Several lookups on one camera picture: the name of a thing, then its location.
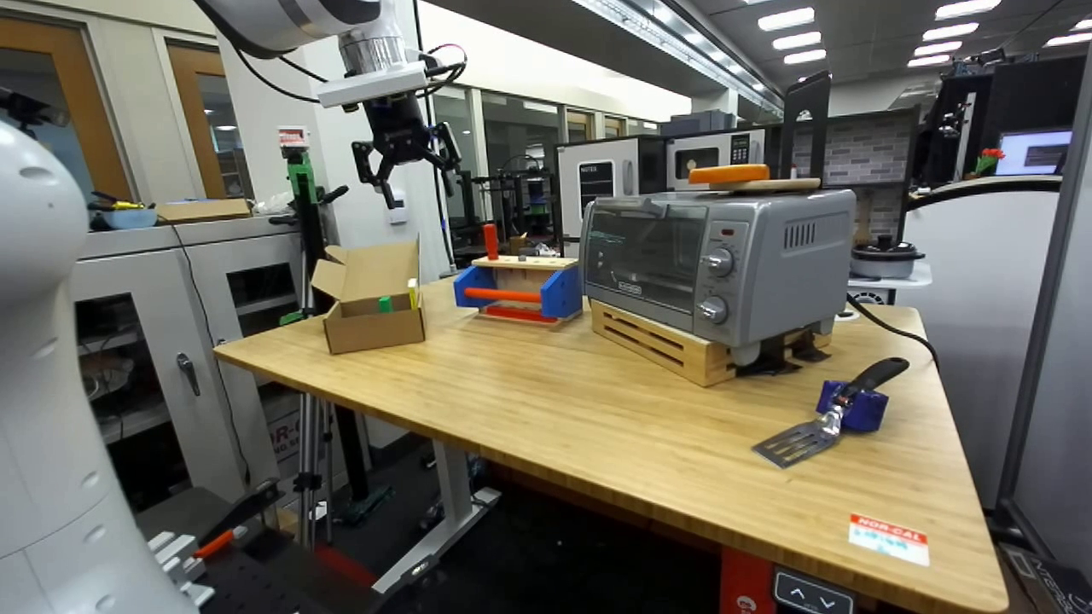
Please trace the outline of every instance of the ceiling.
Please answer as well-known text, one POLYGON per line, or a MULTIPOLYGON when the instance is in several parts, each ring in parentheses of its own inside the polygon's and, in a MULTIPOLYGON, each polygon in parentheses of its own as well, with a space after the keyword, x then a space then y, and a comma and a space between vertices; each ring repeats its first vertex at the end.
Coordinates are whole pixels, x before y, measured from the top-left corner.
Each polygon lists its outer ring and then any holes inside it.
MULTIPOLYGON (((631 38, 629 32, 592 16, 572 0, 433 0, 448 11, 495 23, 500 32, 542 40, 578 58, 607 65, 620 75, 683 93, 714 97, 723 86, 680 65, 666 52, 631 38)), ((922 32, 931 26, 931 13, 941 0, 666 0, 689 23, 731 40, 768 83, 790 86, 801 75, 828 69, 835 83, 891 80, 906 71, 922 32), (756 16, 815 8, 825 60, 781 65, 781 52, 772 48, 773 34, 756 32, 756 16)), ((1004 0, 993 13, 980 13, 982 26, 966 38, 962 52, 1005 48, 1013 55, 1045 55, 1041 44, 1076 20, 1092 16, 1087 0, 1004 0)))

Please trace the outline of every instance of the ceiling light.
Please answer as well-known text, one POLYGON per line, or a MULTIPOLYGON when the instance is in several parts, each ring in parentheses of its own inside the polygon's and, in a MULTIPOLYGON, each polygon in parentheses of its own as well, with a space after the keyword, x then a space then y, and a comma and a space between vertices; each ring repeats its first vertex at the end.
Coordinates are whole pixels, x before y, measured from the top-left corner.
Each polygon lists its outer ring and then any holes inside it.
POLYGON ((807 65, 807 60, 822 60, 822 58, 825 58, 825 48, 807 48, 798 55, 785 55, 785 65, 807 65))
POLYGON ((818 34, 818 32, 804 32, 804 34, 790 34, 790 38, 773 38, 773 48, 779 48, 779 52, 813 48, 813 44, 822 44, 822 34, 818 34))
POLYGON ((934 11, 934 20, 954 20, 954 16, 969 16, 969 13, 991 13, 995 11, 1001 0, 962 0, 962 3, 941 3, 934 11))
POLYGON ((1092 40, 1092 32, 1052 38, 1047 48, 1085 44, 1085 40, 1092 40))
POLYGON ((801 8, 801 11, 785 11, 785 13, 768 13, 756 20, 756 32, 788 32, 788 26, 801 26, 813 23, 815 11, 801 8))
POLYGON ((966 23, 931 26, 931 32, 922 34, 922 40, 966 38, 966 34, 975 34, 975 32, 980 32, 980 23, 966 20, 966 23))
POLYGON ((656 3, 656 8, 652 8, 652 16, 663 20, 663 23, 671 23, 671 20, 677 20, 677 11, 656 3))
POLYGON ((928 58, 911 58, 911 65, 906 65, 906 69, 949 65, 949 60, 952 60, 952 55, 928 55, 928 58))
POLYGON ((922 48, 913 48, 913 55, 922 58, 922 55, 949 55, 949 52, 960 52, 962 48, 962 40, 941 40, 941 44, 922 44, 922 48))

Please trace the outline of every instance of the table leg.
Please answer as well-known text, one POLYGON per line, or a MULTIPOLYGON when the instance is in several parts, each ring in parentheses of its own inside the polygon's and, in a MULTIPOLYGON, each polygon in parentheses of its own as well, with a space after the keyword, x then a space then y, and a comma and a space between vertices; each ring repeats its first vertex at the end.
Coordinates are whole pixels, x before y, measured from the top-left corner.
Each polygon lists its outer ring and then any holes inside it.
POLYGON ((500 498, 492 488, 471 496, 467 455, 433 439, 433 457, 442 522, 372 582, 375 592, 395 589, 417 565, 433 565, 500 498))
POLYGON ((721 614, 773 614, 773 565, 768 559, 721 550, 721 614))

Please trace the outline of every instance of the wooden table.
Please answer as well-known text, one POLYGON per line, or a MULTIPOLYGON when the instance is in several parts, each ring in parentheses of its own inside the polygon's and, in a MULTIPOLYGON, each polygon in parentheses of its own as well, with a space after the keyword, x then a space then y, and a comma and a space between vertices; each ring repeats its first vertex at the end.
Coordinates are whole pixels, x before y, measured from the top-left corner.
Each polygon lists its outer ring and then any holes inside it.
MULTIPOLYGON (((375 413, 581 496, 714 539, 732 551, 906 612, 1005 612, 1005 589, 934 365, 863 316, 838 320, 833 359, 714 388, 597 337, 478 320, 425 297, 430 341, 326 354, 321 325, 265 331, 219 354, 265 378, 375 413), (885 430, 779 470, 749 447, 813 418, 822 378, 902 354, 885 430), (850 544, 850 516, 928 534, 928 565, 850 544)), ((922 331, 913 310, 881 310, 922 331)))

